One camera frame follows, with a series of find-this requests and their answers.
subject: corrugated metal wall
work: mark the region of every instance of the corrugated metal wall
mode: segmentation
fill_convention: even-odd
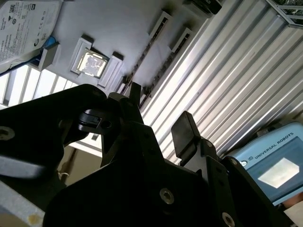
[[[178,161],[170,129],[184,110],[219,155],[273,120],[302,121],[302,41],[264,0],[226,0],[143,112],[164,157]]]

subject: bolt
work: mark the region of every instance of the bolt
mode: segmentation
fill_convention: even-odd
[[[207,144],[210,148],[213,146],[212,143],[209,142],[209,141],[206,141],[206,144]]]
[[[235,222],[233,221],[232,217],[228,213],[223,212],[222,219],[228,227],[235,227]]]
[[[174,195],[167,188],[162,188],[160,190],[160,197],[168,205],[173,204],[175,201]]]
[[[15,137],[15,132],[9,127],[0,126],[0,140],[10,140]]]
[[[231,160],[234,165],[237,165],[238,162],[235,159],[232,158]]]

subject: gray surface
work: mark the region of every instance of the gray surface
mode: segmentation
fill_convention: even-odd
[[[44,212],[0,181],[0,213],[10,213],[33,227],[42,226]]]
[[[170,128],[184,110],[219,154],[272,121],[303,122],[303,30],[263,0],[226,0],[158,89],[143,119],[172,162]]]
[[[157,69],[170,53],[168,45],[183,24],[197,31],[200,19],[182,6],[182,0],[75,0],[64,2],[53,35],[61,44],[61,56],[48,69],[75,83],[96,85],[98,80],[77,76],[68,71],[71,55],[82,34],[95,40],[93,48],[110,57],[114,51],[125,57],[121,76],[131,72],[146,47],[148,32],[157,21],[162,8],[172,9],[174,17],[150,50],[134,81],[149,84]]]

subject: label sticker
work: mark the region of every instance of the label sticker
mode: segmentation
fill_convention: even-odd
[[[0,62],[40,49],[59,7],[56,1],[7,1],[0,9]]]

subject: metal frame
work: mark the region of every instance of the metal frame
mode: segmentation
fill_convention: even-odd
[[[134,69],[132,70],[132,72],[126,76],[126,84],[123,86],[121,94],[122,95],[126,95],[127,94],[127,89],[130,87],[134,76],[136,75],[138,69],[140,68],[140,66],[142,65],[145,57],[147,56],[148,52],[150,51],[151,47],[154,45],[155,41],[160,37],[162,31],[165,29],[165,26],[169,23],[169,21],[172,19],[173,17],[165,12],[162,11],[159,19],[157,20],[154,28],[152,29],[151,33],[150,33],[150,41],[148,42],[148,44],[146,45],[143,53],[141,54],[139,60],[137,61],[136,65],[134,66]]]
[[[7,95],[7,91],[8,91],[7,87],[9,85],[10,76],[11,76],[11,73],[9,72],[7,75],[6,81],[5,81],[4,91],[1,91],[1,92],[3,92],[3,97],[0,97],[0,104],[2,104],[4,102],[5,96]]]
[[[101,86],[102,88],[110,87],[113,89],[113,84],[116,84],[117,80],[120,79],[119,74],[122,65],[123,56],[119,56],[116,52],[114,52],[100,77],[98,86]]]
[[[178,34],[177,39],[169,46],[169,48],[171,49],[170,55],[162,64],[161,68],[157,71],[152,84],[148,87],[143,88],[139,106],[142,111],[144,111],[148,103],[151,101],[152,94],[156,92],[154,91],[155,87],[165,75],[166,71],[170,68],[170,66],[173,65],[174,60],[179,55],[181,49],[186,45],[191,35],[192,31],[187,27],[183,27],[181,30],[181,35]]]
[[[288,15],[283,10],[284,9],[298,9],[303,10],[303,6],[287,6],[287,5],[277,5],[273,0],[265,0],[271,7],[273,7],[280,15],[285,19],[290,26],[303,29],[303,25],[296,24],[292,19],[301,19],[303,16]]]
[[[172,129],[182,165],[165,161],[152,128],[144,125],[138,108],[140,91],[140,86],[133,83],[129,98],[119,94],[107,98],[94,86],[81,85],[1,111],[2,122],[20,132],[14,141],[3,143],[0,152],[0,158],[7,166],[0,169],[0,174],[15,178],[9,178],[9,181],[0,178],[0,189],[4,188],[0,191],[0,202],[4,209],[31,226],[42,223],[45,210],[44,227],[77,226],[79,223],[92,226],[100,220],[100,212],[113,226],[127,221],[138,225],[142,219],[151,220],[151,225],[162,221],[163,225],[197,226],[201,223],[201,213],[207,217],[205,223],[218,227],[289,226],[285,216],[275,209],[237,160],[217,157],[214,145],[200,137],[191,114],[181,115]],[[91,106],[93,109],[82,112]],[[40,116],[32,115],[33,109]],[[18,116],[24,124],[17,126]],[[32,124],[35,120],[42,128]],[[35,131],[40,132],[36,137],[40,144],[46,143],[50,135],[54,138],[43,154],[39,152],[39,146],[27,143]],[[83,138],[85,133],[81,132],[102,135],[101,169],[62,190],[64,185],[55,172],[56,164],[62,159],[60,148]],[[27,151],[21,158],[20,144]],[[45,157],[52,158],[45,162]],[[26,165],[29,171],[24,174],[23,165],[33,162],[38,168]],[[52,172],[53,178],[48,181]],[[44,180],[36,183],[18,180],[38,180],[40,177]],[[13,191],[7,190],[7,186],[19,195],[9,197]],[[246,196],[249,207],[243,203],[240,196],[243,193],[239,191],[249,195]],[[7,202],[14,197],[21,200]]]
[[[0,104],[0,110],[3,110],[3,109],[5,109],[5,108],[7,108],[6,105]]]
[[[20,104],[20,103],[23,102],[23,98],[24,98],[24,95],[25,95],[25,90],[26,90],[26,88],[27,88],[27,84],[28,84],[28,80],[29,80],[29,76],[30,76],[31,70],[32,70],[32,68],[31,68],[31,67],[28,67],[28,69],[27,69],[27,74],[26,74],[26,76],[25,76],[25,80],[24,80],[24,84],[23,84],[23,86],[22,86],[21,95],[20,95],[18,104]]]

